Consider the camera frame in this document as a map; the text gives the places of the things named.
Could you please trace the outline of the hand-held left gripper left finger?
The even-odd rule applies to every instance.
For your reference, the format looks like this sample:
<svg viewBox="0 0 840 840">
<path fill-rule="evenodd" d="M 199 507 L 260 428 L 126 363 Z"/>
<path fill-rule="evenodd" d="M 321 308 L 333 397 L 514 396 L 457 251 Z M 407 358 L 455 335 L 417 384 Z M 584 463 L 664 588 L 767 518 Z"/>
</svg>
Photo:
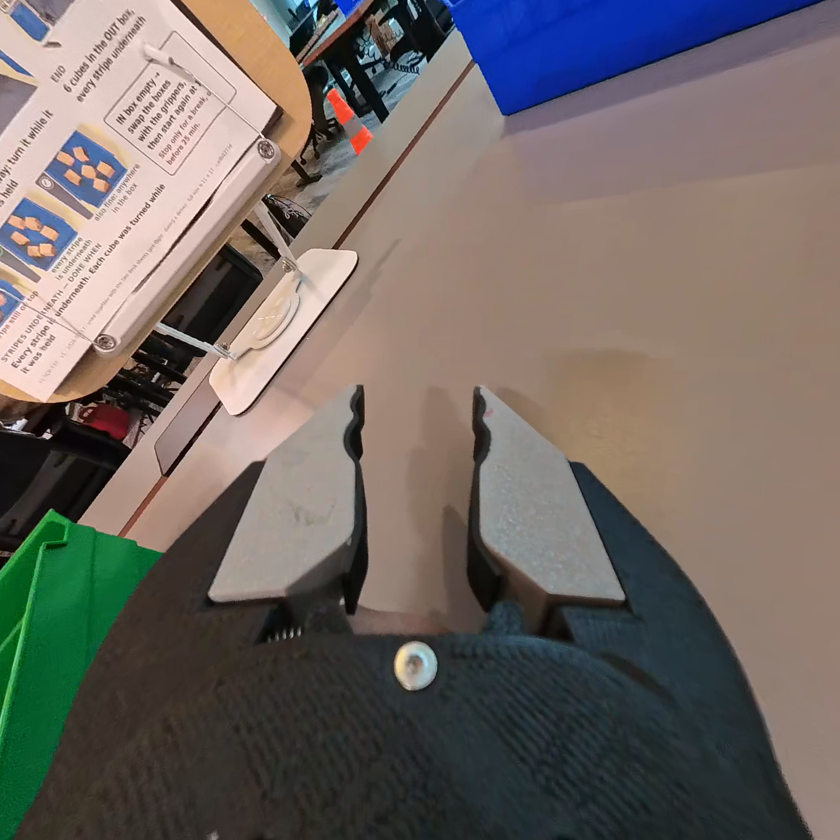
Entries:
<svg viewBox="0 0 840 840">
<path fill-rule="evenodd" d="M 368 571 L 364 387 L 321 406 L 266 458 L 207 596 L 332 598 L 353 615 Z"/>
</svg>

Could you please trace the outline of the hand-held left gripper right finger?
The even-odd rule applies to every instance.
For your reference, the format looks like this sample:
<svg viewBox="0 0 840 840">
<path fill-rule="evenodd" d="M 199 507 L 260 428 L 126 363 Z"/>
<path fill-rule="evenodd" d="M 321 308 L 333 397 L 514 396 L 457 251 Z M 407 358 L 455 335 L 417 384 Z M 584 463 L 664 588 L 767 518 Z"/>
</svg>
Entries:
<svg viewBox="0 0 840 840">
<path fill-rule="evenodd" d="M 498 395 L 472 395 L 467 579 L 484 613 L 512 601 L 621 607 L 626 596 L 570 461 Z"/>
</svg>

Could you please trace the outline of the green plastic bin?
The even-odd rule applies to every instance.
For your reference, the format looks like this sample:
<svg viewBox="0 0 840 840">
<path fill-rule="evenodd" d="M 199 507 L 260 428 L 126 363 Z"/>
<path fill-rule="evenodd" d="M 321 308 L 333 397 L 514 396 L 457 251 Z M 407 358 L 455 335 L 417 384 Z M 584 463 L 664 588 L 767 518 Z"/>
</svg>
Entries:
<svg viewBox="0 0 840 840">
<path fill-rule="evenodd" d="M 46 777 L 111 625 L 162 552 L 50 510 L 1 570 L 1 838 Z"/>
</svg>

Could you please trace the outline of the blue plastic bin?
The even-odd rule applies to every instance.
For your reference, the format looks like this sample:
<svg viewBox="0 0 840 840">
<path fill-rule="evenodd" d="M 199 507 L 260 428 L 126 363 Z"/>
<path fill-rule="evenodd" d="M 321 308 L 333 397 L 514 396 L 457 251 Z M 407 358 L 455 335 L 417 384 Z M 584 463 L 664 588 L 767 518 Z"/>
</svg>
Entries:
<svg viewBox="0 0 840 840">
<path fill-rule="evenodd" d="M 816 1 L 445 2 L 511 116 Z"/>
</svg>

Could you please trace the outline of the orange striped traffic cone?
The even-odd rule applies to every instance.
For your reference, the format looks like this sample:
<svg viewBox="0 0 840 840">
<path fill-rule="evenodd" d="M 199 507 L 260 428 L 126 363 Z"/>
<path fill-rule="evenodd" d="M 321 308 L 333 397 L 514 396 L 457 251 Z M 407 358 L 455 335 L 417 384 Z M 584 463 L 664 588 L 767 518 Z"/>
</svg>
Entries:
<svg viewBox="0 0 840 840">
<path fill-rule="evenodd" d="M 327 99 L 332 105 L 336 120 L 339 121 L 352 145 L 353 152 L 360 155 L 373 140 L 372 132 L 364 125 L 338 89 L 328 90 Z"/>
</svg>

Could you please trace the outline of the brown background desk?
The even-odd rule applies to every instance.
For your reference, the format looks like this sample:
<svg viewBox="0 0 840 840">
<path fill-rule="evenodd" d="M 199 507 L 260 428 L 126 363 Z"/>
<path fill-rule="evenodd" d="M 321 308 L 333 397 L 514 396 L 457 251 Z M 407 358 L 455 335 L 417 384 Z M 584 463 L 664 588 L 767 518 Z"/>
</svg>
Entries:
<svg viewBox="0 0 840 840">
<path fill-rule="evenodd" d="M 367 29 L 366 18 L 373 13 L 376 4 L 378 2 L 358 2 L 341 22 L 335 19 L 313 36 L 297 61 L 302 69 L 323 63 L 334 86 L 360 117 L 373 113 L 379 123 L 384 123 L 389 117 L 389 109 L 362 66 L 354 46 Z"/>
</svg>

